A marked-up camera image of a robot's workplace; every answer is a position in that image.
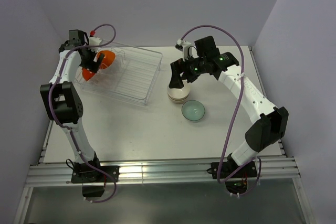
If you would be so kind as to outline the white orange bowl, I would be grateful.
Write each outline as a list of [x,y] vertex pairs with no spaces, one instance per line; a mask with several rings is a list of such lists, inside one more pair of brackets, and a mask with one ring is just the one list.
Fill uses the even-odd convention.
[[95,72],[92,72],[91,70],[89,69],[86,69],[86,68],[82,68],[82,77],[84,79],[84,81],[89,81],[92,77],[95,76]]

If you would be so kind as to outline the cream bowl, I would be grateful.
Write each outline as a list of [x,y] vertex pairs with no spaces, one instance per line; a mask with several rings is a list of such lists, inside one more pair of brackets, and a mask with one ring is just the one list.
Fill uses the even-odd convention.
[[189,94],[191,87],[187,82],[183,82],[184,87],[182,88],[170,88],[167,87],[167,93],[185,93],[185,94]]
[[188,96],[189,94],[185,93],[168,93],[168,98],[174,104],[183,104],[187,100]]

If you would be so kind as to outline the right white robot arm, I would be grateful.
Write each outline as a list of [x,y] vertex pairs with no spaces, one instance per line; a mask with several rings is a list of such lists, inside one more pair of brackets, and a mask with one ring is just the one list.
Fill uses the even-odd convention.
[[287,109],[270,102],[245,76],[242,61],[230,52],[221,53],[212,36],[193,44],[179,39],[175,47],[183,56],[170,64],[171,80],[167,93],[172,101],[186,99],[190,92],[187,83],[208,73],[237,98],[248,114],[252,126],[245,133],[244,142],[230,154],[227,164],[230,175],[240,176],[248,160],[284,136],[289,116]]

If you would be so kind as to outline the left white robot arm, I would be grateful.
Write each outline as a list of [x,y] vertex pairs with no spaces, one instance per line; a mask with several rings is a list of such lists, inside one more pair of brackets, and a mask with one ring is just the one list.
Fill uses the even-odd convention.
[[97,73],[103,56],[96,57],[97,39],[82,30],[70,30],[69,39],[59,48],[59,63],[48,84],[40,86],[40,94],[50,120],[65,133],[74,152],[72,169],[91,182],[102,176],[99,159],[85,134],[82,124],[83,104],[73,82],[79,68]]

